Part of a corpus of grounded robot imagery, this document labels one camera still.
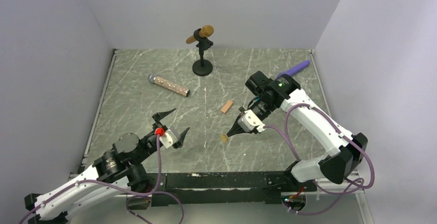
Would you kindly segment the yellow tag key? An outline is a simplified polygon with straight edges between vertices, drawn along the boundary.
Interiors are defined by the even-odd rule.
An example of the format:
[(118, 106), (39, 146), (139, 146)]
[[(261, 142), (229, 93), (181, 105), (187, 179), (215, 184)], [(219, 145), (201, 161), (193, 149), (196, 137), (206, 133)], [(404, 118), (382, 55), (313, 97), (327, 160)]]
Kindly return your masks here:
[(222, 141), (223, 143), (227, 142), (228, 140), (229, 140), (228, 136), (226, 136), (225, 134), (222, 134), (222, 135), (221, 135), (221, 141)]

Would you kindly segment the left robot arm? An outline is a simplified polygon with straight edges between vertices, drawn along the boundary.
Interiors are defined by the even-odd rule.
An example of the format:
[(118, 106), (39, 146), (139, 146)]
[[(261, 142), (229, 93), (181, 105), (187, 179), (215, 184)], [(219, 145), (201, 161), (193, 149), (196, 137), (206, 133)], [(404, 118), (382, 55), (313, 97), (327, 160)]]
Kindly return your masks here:
[(172, 110), (153, 115), (153, 129), (143, 138), (125, 133), (92, 165), (64, 185), (45, 194), (25, 197), (26, 215), (20, 223), (67, 223), (83, 208), (118, 194), (150, 199), (169, 195), (163, 189), (161, 147), (183, 146), (189, 131), (178, 133), (161, 120)]

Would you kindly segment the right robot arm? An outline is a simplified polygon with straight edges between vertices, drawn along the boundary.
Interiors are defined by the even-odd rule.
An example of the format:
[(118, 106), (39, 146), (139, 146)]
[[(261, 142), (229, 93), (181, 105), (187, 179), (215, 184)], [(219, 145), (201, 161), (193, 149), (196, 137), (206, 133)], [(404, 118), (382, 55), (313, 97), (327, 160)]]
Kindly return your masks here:
[(296, 191), (304, 182), (321, 178), (341, 184), (364, 159), (367, 137), (363, 133), (354, 134), (335, 122), (291, 76), (282, 74), (273, 80), (257, 71), (245, 86), (257, 100), (248, 108), (240, 108), (240, 114), (226, 134), (228, 137), (263, 132), (267, 129), (263, 121), (280, 109), (299, 121), (325, 150), (322, 156), (291, 165), (291, 172), (284, 177), (289, 190)]

